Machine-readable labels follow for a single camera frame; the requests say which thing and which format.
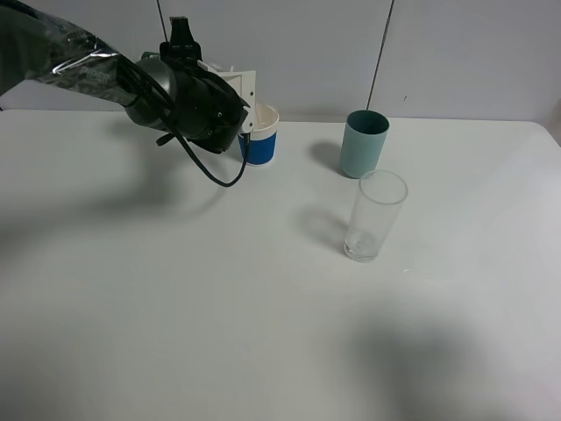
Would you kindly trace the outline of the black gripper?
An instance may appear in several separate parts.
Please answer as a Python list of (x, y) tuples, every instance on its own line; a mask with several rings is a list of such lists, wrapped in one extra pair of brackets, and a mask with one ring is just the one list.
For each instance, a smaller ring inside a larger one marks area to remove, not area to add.
[(188, 141), (223, 153), (239, 134), (251, 130), (251, 105), (202, 61), (188, 18), (171, 17), (170, 23), (170, 39), (160, 44), (160, 58), (176, 80), (172, 122)]

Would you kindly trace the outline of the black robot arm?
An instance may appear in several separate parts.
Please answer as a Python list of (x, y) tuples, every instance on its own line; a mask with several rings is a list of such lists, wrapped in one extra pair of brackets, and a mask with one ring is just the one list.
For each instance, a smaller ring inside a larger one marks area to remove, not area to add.
[(19, 1), (1, 3), (1, 91), (35, 81), (121, 105), (136, 125), (179, 133), (212, 152), (241, 132), (248, 103), (202, 64), (185, 17), (157, 55), (132, 62), (65, 19)]

